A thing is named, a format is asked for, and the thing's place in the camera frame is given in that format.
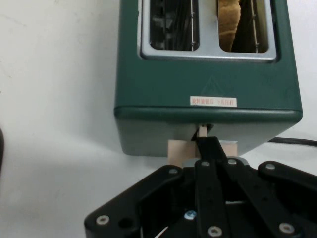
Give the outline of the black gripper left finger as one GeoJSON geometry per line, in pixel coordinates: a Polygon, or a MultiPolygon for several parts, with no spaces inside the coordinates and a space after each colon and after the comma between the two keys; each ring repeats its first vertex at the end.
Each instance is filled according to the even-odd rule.
{"type": "Polygon", "coordinates": [[[88,238],[229,237],[217,162],[225,153],[216,137],[197,137],[193,167],[163,166],[84,220],[88,238]]]}

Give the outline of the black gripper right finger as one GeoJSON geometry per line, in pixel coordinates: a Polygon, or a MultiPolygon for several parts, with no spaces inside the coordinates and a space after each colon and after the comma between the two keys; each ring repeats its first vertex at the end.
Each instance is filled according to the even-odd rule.
{"type": "Polygon", "coordinates": [[[209,138],[209,158],[229,201],[250,213],[237,228],[240,215],[231,225],[238,237],[247,229],[257,238],[315,238],[317,236],[317,178],[291,166],[266,161],[257,169],[225,155],[216,137],[209,138]]]}

